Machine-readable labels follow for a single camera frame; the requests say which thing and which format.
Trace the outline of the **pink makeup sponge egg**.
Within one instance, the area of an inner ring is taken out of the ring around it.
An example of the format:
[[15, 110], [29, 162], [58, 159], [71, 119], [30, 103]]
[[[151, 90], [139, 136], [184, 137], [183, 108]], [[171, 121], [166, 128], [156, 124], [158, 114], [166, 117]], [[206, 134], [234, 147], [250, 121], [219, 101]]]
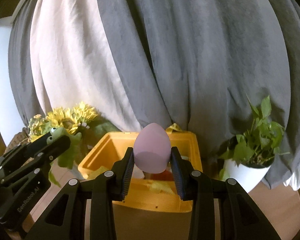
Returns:
[[146, 173], [159, 174], [166, 170], [171, 155], [171, 142], [158, 124], [147, 125], [133, 145], [134, 163]]

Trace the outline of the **green frog plush toy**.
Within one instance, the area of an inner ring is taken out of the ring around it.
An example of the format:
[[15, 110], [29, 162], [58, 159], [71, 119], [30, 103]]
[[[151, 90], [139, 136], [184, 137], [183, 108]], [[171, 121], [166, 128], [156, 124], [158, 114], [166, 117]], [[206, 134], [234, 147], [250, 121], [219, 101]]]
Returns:
[[82, 133], [69, 134], [64, 127], [51, 128], [46, 143], [57, 147], [57, 164], [59, 167], [72, 169], [76, 156], [81, 151]]

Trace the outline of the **white square cloth pad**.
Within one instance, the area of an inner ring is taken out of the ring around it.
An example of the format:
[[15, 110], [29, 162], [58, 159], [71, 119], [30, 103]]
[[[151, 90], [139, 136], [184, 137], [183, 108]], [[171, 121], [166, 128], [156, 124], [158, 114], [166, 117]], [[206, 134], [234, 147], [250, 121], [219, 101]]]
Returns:
[[136, 165], [134, 165], [132, 178], [134, 178], [134, 179], [144, 179], [145, 174], [143, 173], [143, 171], [141, 169], [139, 169]]

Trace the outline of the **red green fluffy plush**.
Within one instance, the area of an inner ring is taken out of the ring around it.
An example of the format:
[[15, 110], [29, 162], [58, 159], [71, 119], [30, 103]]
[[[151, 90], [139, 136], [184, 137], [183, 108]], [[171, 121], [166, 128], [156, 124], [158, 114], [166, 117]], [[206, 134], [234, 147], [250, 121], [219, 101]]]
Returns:
[[168, 170], [161, 173], [151, 174], [150, 179], [159, 181], [174, 181], [172, 172]]

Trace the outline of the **patterned brown fabric bag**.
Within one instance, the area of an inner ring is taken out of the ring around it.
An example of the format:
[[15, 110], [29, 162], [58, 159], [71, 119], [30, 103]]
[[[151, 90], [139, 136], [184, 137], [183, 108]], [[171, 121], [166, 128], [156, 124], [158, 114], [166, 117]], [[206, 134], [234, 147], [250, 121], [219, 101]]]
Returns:
[[29, 129], [24, 127], [21, 132], [17, 133], [6, 147], [5, 154], [14, 149], [18, 145], [23, 145], [29, 142]]

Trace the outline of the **sunflower bouquet in vase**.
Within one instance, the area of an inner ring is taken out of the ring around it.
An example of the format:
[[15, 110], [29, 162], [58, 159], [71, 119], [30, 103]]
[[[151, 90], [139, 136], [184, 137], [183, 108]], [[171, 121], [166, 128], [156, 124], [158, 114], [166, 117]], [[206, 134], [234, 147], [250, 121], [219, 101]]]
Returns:
[[81, 138], [78, 142], [52, 162], [52, 166], [67, 168], [79, 177], [81, 175], [78, 165], [90, 150], [106, 133], [119, 131], [100, 111], [85, 102], [80, 102], [72, 108], [54, 108], [46, 116], [37, 114], [30, 119], [28, 128], [29, 142], [38, 140], [54, 128], [60, 128], [72, 139], [80, 134]]

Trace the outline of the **potted green plant white pot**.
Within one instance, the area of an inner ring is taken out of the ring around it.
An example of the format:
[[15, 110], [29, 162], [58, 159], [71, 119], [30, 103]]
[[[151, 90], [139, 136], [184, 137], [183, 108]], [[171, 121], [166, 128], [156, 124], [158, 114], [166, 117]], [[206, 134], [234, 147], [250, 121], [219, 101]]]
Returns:
[[249, 106], [253, 115], [251, 127], [234, 135], [218, 157], [224, 161], [219, 178], [236, 180], [247, 193], [263, 179], [275, 157], [289, 154], [280, 149], [285, 128], [270, 118], [270, 96], [262, 99], [259, 107]]

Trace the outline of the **orange plastic crate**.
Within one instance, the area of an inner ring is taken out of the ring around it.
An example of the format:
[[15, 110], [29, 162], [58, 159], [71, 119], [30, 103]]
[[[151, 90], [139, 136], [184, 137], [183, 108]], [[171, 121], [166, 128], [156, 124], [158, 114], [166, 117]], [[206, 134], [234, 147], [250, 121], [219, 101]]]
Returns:
[[[111, 169], [121, 160], [127, 148], [133, 147], [137, 132], [109, 132], [95, 145], [78, 165], [84, 179], [95, 178], [95, 173]], [[192, 132], [169, 131], [172, 146], [180, 155], [189, 160], [194, 169], [202, 171], [197, 137]], [[144, 179], [131, 179], [128, 195], [118, 205], [146, 211], [187, 213], [192, 210], [191, 201], [183, 201], [177, 195], [174, 181], [151, 180], [150, 174]]]

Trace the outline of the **white sheer curtain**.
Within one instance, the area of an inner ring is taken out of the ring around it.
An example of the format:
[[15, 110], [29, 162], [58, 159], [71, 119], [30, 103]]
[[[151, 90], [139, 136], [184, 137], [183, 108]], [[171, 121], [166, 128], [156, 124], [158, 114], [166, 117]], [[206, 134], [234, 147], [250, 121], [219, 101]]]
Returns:
[[97, 0], [38, 0], [30, 58], [44, 112], [85, 102], [122, 131], [141, 129], [115, 66]]

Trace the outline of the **grey curtain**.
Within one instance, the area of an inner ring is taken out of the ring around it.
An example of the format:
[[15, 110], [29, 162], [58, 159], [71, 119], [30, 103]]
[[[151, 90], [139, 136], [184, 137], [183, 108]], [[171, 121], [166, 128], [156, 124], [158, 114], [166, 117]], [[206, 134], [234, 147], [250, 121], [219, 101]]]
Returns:
[[[13, 15], [8, 69], [24, 123], [44, 114], [34, 86], [30, 31], [38, 0]], [[264, 176], [300, 188], [300, 7], [295, 0], [97, 0], [115, 66], [141, 129], [178, 124], [203, 158], [245, 130], [249, 105], [270, 96], [286, 128]]]

